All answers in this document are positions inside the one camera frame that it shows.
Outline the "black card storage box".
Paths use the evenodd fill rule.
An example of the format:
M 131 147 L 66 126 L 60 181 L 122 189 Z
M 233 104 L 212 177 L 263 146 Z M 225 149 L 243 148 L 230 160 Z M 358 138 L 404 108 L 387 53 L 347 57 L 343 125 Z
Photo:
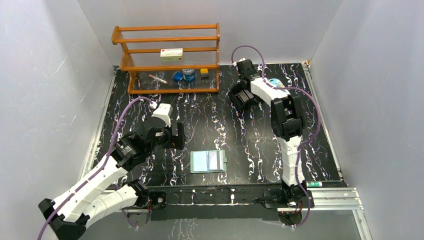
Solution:
M 228 98 L 238 112 L 259 104 L 261 99 L 251 93 L 242 83 L 237 83 L 228 92 Z

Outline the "mint green card holder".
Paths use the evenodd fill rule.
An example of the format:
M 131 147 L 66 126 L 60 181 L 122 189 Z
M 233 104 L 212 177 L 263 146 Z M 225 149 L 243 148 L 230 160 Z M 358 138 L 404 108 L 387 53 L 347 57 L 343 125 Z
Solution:
M 227 157 L 223 149 L 192 151 L 190 173 L 224 173 L 227 171 Z

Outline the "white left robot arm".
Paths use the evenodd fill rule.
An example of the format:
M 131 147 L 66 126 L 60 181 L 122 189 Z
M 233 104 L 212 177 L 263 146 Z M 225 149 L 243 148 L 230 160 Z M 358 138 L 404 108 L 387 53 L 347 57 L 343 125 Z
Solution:
M 135 131 L 125 134 L 101 162 L 71 189 L 55 199 L 43 199 L 38 208 L 59 240 L 78 240 L 98 220 L 128 207 L 164 209 L 166 194 L 151 191 L 137 179 L 119 189 L 103 192 L 116 180 L 144 163 L 156 148 L 183 150 L 184 124 L 151 128 L 146 137 Z

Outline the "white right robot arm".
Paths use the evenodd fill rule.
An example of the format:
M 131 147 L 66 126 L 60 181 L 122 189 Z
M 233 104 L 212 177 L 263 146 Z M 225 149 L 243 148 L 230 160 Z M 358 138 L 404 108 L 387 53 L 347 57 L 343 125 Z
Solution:
M 281 192 L 274 196 L 264 196 L 261 201 L 276 201 L 295 207 L 304 197 L 302 188 L 306 187 L 300 161 L 297 159 L 300 155 L 298 146 L 305 127 L 300 97 L 278 89 L 258 73 L 249 59 L 242 58 L 233 65 L 237 69 L 239 82 L 228 93 L 230 101 L 241 112 L 259 102 L 267 104 L 270 107 L 271 129 L 278 138 L 281 149 Z

